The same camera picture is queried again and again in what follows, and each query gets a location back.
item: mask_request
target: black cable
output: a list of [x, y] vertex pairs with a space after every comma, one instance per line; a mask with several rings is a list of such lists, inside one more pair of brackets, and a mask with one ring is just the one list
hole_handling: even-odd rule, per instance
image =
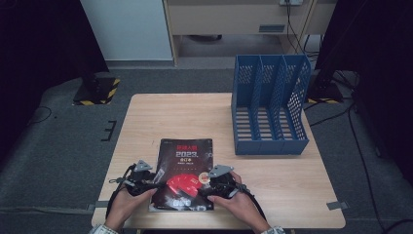
[[287, 14], [287, 18], [288, 18], [288, 22], [287, 22], [287, 26], [286, 26], [286, 39], [288, 40], [289, 44], [292, 46], [292, 48], [294, 48], [295, 54], [297, 53], [297, 47], [294, 46], [294, 44], [291, 42], [291, 40], [289, 39], [289, 0], [285, 0], [285, 3], [287, 4], [286, 7], [286, 14]]
[[318, 51], [316, 51], [316, 52], [308, 52], [308, 51], [306, 50], [306, 47], [307, 47], [307, 44], [308, 44], [308, 42], [309, 42], [310, 36], [311, 36], [311, 35], [307, 35], [306, 41], [304, 42], [304, 49], [303, 49], [303, 50], [304, 50], [304, 52], [305, 52], [306, 54], [318, 55], [318, 54], [319, 54], [319, 50], [321, 50], [321, 41], [319, 42], [319, 50], [318, 50]]
[[289, 44], [291, 44], [291, 46], [294, 48], [295, 54], [297, 54], [297, 47], [294, 47], [293, 44], [292, 44], [292, 42], [289, 40], [288, 28], [290, 27], [292, 33], [294, 34], [295, 40], [297, 40], [298, 47], [300, 47], [301, 53], [305, 54], [303, 48], [301, 47], [300, 40], [298, 40], [297, 34], [295, 33], [294, 28], [292, 28], [291, 21], [290, 21], [290, 19], [289, 19], [290, 15], [291, 15], [291, 3], [289, 2], [289, 0], [285, 0], [285, 4], [286, 4], [287, 19], [288, 19], [288, 24], [287, 24], [287, 27], [286, 27], [286, 37], [287, 37], [287, 39], [288, 39], [288, 41], [289, 41]]
[[325, 122], [325, 121], [327, 121], [327, 120], [332, 120], [332, 119], [335, 119], [335, 118], [337, 118], [337, 117], [340, 117], [340, 116], [346, 114], [346, 112], [349, 112], [350, 109], [351, 109], [354, 105], [355, 105], [355, 103], [353, 102], [345, 111], [343, 111], [343, 112], [341, 112], [341, 113], [338, 113], [338, 114], [336, 114], [336, 115], [333, 115], [333, 116], [331, 116], [331, 117], [328, 117], [328, 118], [326, 118], [326, 119], [317, 121], [316, 123], [311, 124], [310, 127], [313, 127], [313, 126], [315, 126], [315, 125], [322, 124], [323, 122]]
[[353, 87], [353, 85], [349, 85], [347, 82], [343, 82], [343, 81], [341, 81], [341, 80], [339, 80], [339, 79], [337, 79], [337, 78], [334, 78], [334, 77], [331, 78], [331, 80], [333, 80], [333, 81], [335, 81], [335, 82], [343, 85], [344, 87], [346, 87], [347, 89], [349, 89], [349, 90], [351, 90], [351, 91], [354, 91], [354, 90], [355, 90], [355, 88]]
[[60, 214], [60, 215], [92, 215], [94, 211], [72, 208], [55, 208], [55, 207], [13, 207], [0, 208], [0, 214]]
[[384, 227], [384, 225], [383, 225], [383, 223], [382, 223], [382, 220], [381, 220], [381, 218], [380, 218], [380, 216], [379, 216], [379, 212], [377, 211], [376, 200], [375, 200], [375, 198], [374, 198], [373, 189], [372, 189], [372, 187], [371, 187], [370, 175], [369, 175], [369, 173], [368, 173], [367, 166], [366, 166], [365, 160], [364, 160], [364, 156], [363, 156], [363, 154], [362, 154], [362, 152], [361, 152], [361, 148], [360, 148], [360, 145], [359, 145], [359, 143], [358, 143], [356, 131], [355, 131], [355, 128], [354, 128], [353, 122], [352, 122], [352, 115], [351, 115], [350, 109], [349, 109], [349, 112], [348, 112], [350, 127], [351, 127], [351, 129], [352, 129], [353, 137], [355, 138], [355, 141], [356, 141], [357, 150], [358, 150], [358, 154], [359, 154], [360, 159], [361, 159], [361, 163], [362, 163], [362, 165], [363, 165], [363, 167], [364, 167], [364, 173], [365, 173], [365, 177], [366, 177], [366, 179], [367, 179], [367, 185], [368, 185], [368, 190], [369, 190], [369, 192], [370, 192], [370, 198], [371, 198], [371, 202], [372, 202], [372, 205], [373, 205], [374, 214], [376, 215], [377, 221], [379, 222], [379, 225], [380, 225], [380, 227], [382, 228], [382, 231], [385, 231], [385, 227]]
[[314, 107], [314, 106], [316, 106], [316, 105], [318, 105], [318, 104], [320, 104], [320, 102], [317, 102], [317, 103], [314, 103], [314, 104], [312, 104], [312, 105], [310, 105], [310, 106], [307, 106], [306, 108], [304, 108], [304, 110], [308, 110], [308, 109], [310, 109], [310, 108], [312, 108], [312, 107]]
[[344, 75], [343, 71], [340, 70], [336, 70], [336, 73], [343, 79], [344, 83], [347, 84], [348, 87], [350, 87], [350, 89], [354, 90], [356, 88], [356, 86], [354, 86], [349, 79]]
[[319, 53], [318, 52], [309, 52], [309, 53], [307, 53], [306, 54], [307, 55], [307, 57], [313, 57], [313, 58], [317, 58], [318, 56], [319, 56]]
[[45, 121], [45, 120], [49, 119], [49, 117], [51, 117], [51, 115], [52, 115], [52, 109], [51, 109], [51, 108], [49, 108], [49, 107], [47, 107], [47, 106], [39, 106], [37, 109], [40, 109], [40, 108], [45, 108], [45, 109], [49, 110], [48, 116], [46, 116], [46, 118], [44, 118], [44, 119], [42, 119], [42, 120], [39, 120], [39, 121], [34, 121], [34, 122], [31, 122], [31, 121], [30, 121], [30, 122], [27, 124], [27, 126], [32, 125], [32, 124], [42, 123], [43, 121]]
[[319, 51], [321, 50], [321, 47], [322, 47], [322, 41], [324, 40], [324, 38], [323, 38], [323, 35], [321, 34], [320, 36], [319, 36]]
[[384, 230], [384, 231], [383, 231], [383, 234], [389, 233], [389, 232], [392, 231], [392, 229], [394, 229], [395, 227], [401, 225], [402, 223], [406, 223], [406, 222], [413, 222], [413, 219], [407, 218], [407, 219], [403, 219], [403, 220], [397, 221], [397, 222], [395, 222], [394, 224], [392, 224], [392, 226], [390, 226], [390, 227], [388, 227], [386, 230]]

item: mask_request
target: book cover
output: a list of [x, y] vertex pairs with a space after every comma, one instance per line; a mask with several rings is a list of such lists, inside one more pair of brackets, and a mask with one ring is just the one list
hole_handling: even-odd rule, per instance
[[200, 195], [209, 187], [213, 168], [212, 139], [161, 140], [154, 182], [163, 182], [151, 199], [150, 211], [211, 211], [213, 203]]

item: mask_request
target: wooden table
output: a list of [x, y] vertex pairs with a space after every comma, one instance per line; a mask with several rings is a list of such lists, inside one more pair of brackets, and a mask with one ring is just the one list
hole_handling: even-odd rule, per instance
[[[308, 121], [310, 142], [299, 156], [236, 156], [231, 119], [231, 94], [135, 95], [119, 135], [99, 201], [108, 201], [122, 176], [139, 159], [154, 167], [161, 138], [213, 140], [213, 164], [233, 166], [255, 195], [271, 225], [284, 228], [342, 228], [341, 210], [319, 155]], [[247, 229], [225, 209], [213, 212], [148, 212], [141, 206], [125, 227], [138, 229]], [[92, 225], [103, 223], [106, 208], [96, 208]]]

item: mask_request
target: human hand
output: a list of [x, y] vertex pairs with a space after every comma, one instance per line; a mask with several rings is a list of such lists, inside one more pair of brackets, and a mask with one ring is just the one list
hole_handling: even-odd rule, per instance
[[154, 188], [133, 197], [125, 187], [122, 187], [113, 201], [112, 208], [104, 225], [119, 232], [133, 211], [144, 201], [149, 200], [156, 191], [157, 188]]
[[[234, 172], [230, 172], [235, 182], [242, 183], [241, 177]], [[234, 217], [244, 222], [252, 228], [254, 233], [262, 233], [271, 228], [270, 224], [258, 212], [254, 203], [248, 195], [237, 192], [231, 199], [225, 199], [219, 196], [208, 196], [211, 202], [224, 207], [232, 213]]]

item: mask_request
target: yellow and black tape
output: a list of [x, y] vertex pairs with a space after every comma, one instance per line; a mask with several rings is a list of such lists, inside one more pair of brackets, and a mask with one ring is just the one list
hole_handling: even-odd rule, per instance
[[107, 95], [106, 99], [101, 99], [101, 100], [79, 100], [79, 101], [73, 101], [74, 105], [94, 105], [94, 104], [108, 104], [112, 100], [113, 96], [116, 93], [116, 90], [118, 89], [119, 82], [121, 82], [121, 79], [115, 79], [113, 81], [113, 85], [110, 88], [110, 92]]

